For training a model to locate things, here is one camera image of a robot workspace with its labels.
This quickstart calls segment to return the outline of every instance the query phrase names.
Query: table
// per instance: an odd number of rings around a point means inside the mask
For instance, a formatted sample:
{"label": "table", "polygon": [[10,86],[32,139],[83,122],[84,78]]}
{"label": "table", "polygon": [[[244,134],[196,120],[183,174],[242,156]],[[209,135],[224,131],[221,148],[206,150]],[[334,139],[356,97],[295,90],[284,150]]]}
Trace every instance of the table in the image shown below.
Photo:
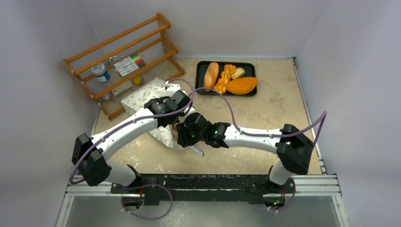
{"label": "table", "polygon": [[[185,69],[181,78],[195,84],[196,65],[199,61],[238,61],[252,63],[258,78],[258,93],[254,97],[229,96],[235,119],[239,126],[256,129],[282,128],[285,123],[303,129],[309,125],[304,103],[298,86],[292,60],[224,60],[224,59],[178,59]],[[145,83],[155,77],[166,79],[176,69],[167,61],[141,74]],[[184,82],[181,88],[190,92]],[[195,94],[194,106],[211,122],[232,122],[230,111],[219,96]],[[108,120],[100,112],[94,133],[105,131],[128,118],[123,113]],[[267,174],[278,157],[270,152],[251,148],[215,149],[198,143],[204,149],[201,157],[189,148],[172,150],[158,142],[150,134],[139,136],[117,153],[111,161],[133,165],[139,173],[165,174]],[[321,175],[321,166],[316,150],[312,154],[309,173]]]}

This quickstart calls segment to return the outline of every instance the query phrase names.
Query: gray wall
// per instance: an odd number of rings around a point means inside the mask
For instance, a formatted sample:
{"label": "gray wall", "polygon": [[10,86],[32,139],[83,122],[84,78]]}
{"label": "gray wall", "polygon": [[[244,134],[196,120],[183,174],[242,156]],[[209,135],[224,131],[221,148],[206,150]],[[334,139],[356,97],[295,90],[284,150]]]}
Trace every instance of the gray wall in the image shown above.
{"label": "gray wall", "polygon": [[177,56],[229,58],[298,55],[328,3],[328,0],[81,1],[100,40],[161,12],[171,22],[168,35],[179,49]]}
{"label": "gray wall", "polygon": [[330,1],[297,67],[352,226],[399,226],[401,1]]}
{"label": "gray wall", "polygon": [[54,226],[96,104],[61,61],[98,42],[77,0],[0,7],[0,226]]}

